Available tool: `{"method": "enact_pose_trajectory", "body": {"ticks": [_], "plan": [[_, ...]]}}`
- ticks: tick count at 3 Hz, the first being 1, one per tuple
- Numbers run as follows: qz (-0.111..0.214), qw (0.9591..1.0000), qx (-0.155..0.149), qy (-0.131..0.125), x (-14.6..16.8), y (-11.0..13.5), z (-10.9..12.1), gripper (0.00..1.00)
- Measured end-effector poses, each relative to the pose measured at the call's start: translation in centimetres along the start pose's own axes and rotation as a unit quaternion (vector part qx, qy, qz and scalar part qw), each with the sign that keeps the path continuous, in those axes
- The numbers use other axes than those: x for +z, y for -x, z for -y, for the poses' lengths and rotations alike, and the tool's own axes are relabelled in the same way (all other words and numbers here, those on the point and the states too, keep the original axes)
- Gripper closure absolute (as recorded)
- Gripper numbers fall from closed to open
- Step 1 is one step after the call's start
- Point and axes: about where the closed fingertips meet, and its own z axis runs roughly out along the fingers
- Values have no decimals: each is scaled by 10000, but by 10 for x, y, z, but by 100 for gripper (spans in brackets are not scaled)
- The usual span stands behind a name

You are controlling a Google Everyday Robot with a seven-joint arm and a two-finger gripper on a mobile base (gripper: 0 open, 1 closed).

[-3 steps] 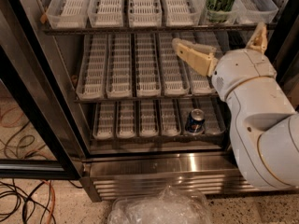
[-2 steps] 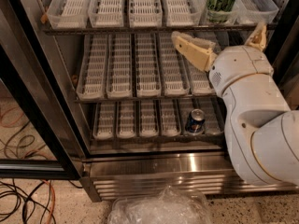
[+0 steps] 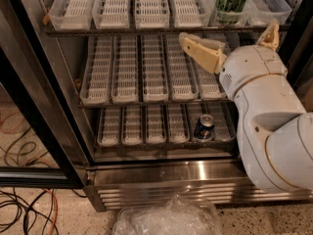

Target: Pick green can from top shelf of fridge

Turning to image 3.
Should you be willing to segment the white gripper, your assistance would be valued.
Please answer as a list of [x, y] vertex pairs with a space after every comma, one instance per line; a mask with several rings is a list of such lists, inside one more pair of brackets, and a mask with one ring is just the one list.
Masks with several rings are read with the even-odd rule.
[[280, 42], [279, 28], [277, 20], [271, 21], [258, 38], [256, 42], [258, 46], [238, 47], [228, 58], [224, 54], [225, 44], [221, 41], [181, 32], [179, 44], [182, 50], [204, 70], [220, 73], [220, 84], [227, 97], [234, 100], [241, 87], [260, 76], [269, 74], [287, 76], [287, 68], [275, 52]]

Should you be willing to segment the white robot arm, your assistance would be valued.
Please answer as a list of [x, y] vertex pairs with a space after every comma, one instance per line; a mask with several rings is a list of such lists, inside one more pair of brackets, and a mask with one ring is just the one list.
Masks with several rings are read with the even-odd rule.
[[313, 190], [313, 113], [287, 81], [279, 42], [277, 21], [255, 44], [229, 55], [222, 42], [179, 34], [182, 50], [205, 71], [219, 75], [238, 109], [238, 146], [251, 182], [268, 193]]

